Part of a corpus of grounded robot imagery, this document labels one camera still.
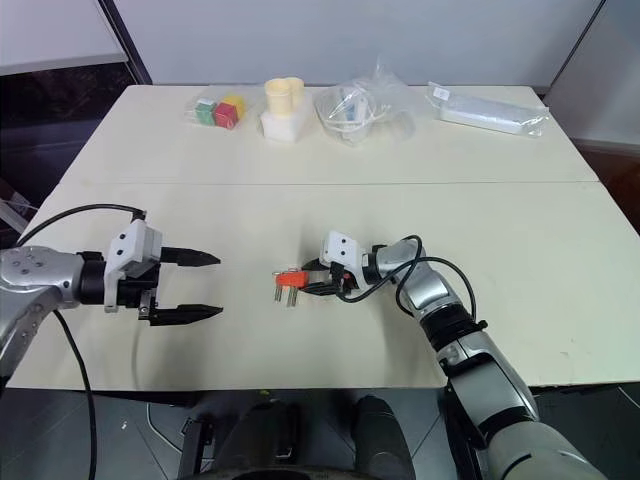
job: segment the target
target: white object in bag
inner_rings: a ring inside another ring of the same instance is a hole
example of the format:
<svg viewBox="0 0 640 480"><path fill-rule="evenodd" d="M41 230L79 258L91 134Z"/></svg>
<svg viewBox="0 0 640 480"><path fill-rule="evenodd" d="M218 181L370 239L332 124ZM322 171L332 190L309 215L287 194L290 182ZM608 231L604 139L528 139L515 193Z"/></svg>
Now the white object in bag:
<svg viewBox="0 0 640 480"><path fill-rule="evenodd" d="M514 135L540 136L549 118L547 107L520 107L505 102L459 95L430 83L427 96L439 110L440 119Z"/></svg>

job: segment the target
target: clear plastic bag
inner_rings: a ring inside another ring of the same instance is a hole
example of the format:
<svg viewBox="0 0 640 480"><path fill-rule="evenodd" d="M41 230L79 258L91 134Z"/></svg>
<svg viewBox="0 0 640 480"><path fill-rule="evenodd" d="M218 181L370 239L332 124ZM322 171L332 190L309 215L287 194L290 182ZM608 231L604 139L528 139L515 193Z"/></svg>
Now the clear plastic bag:
<svg viewBox="0 0 640 480"><path fill-rule="evenodd" d="M441 120L513 135L539 137L549 118L547 107L521 107L461 95L432 82L429 82L427 98L438 109Z"/></svg>
<svg viewBox="0 0 640 480"><path fill-rule="evenodd" d="M380 60L373 75L327 88L314 105L325 131L351 146L372 132L390 134L395 140L408 138L415 131L415 117L428 109L424 96Z"/></svg>
<svg viewBox="0 0 640 480"><path fill-rule="evenodd" d="M222 91L209 86L185 106L185 119L197 125L229 130L238 125L255 103L255 92L247 88Z"/></svg>

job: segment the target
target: yellow cup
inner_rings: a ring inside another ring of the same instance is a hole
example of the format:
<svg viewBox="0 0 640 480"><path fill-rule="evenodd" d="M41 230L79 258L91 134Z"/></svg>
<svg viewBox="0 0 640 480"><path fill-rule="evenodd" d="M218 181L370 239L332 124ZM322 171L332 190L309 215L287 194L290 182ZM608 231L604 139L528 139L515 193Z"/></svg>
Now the yellow cup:
<svg viewBox="0 0 640 480"><path fill-rule="evenodd" d="M298 77L287 77L285 80L289 82L291 87L291 100L295 110L304 98L304 81Z"/></svg>
<svg viewBox="0 0 640 480"><path fill-rule="evenodd" d="M284 78L273 78L264 84L267 94L267 108L274 115L291 115L293 95L291 84Z"/></svg>

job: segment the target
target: red plug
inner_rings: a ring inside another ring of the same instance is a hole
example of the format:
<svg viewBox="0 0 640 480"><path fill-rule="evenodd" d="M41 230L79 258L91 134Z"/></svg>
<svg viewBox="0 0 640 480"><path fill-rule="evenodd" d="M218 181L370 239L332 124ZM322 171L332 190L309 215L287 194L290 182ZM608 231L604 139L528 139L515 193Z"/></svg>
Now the red plug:
<svg viewBox="0 0 640 480"><path fill-rule="evenodd" d="M309 284L309 272L295 271L282 272L276 275L276 285L278 287L304 288Z"/></svg>

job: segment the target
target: white plastic package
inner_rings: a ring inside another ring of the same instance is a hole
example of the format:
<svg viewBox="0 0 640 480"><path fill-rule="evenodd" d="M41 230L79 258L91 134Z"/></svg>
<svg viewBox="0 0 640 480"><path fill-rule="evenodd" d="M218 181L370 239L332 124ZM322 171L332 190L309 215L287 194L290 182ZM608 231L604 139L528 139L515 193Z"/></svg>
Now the white plastic package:
<svg viewBox="0 0 640 480"><path fill-rule="evenodd" d="M415 117L428 109L425 98L380 61L373 75L327 88L314 105L325 131L351 146L373 132L408 138L415 131Z"/></svg>
<svg viewBox="0 0 640 480"><path fill-rule="evenodd" d="M432 82L429 82L427 98L438 109L441 120L513 135L539 137L549 118L547 107L521 107L461 95Z"/></svg>

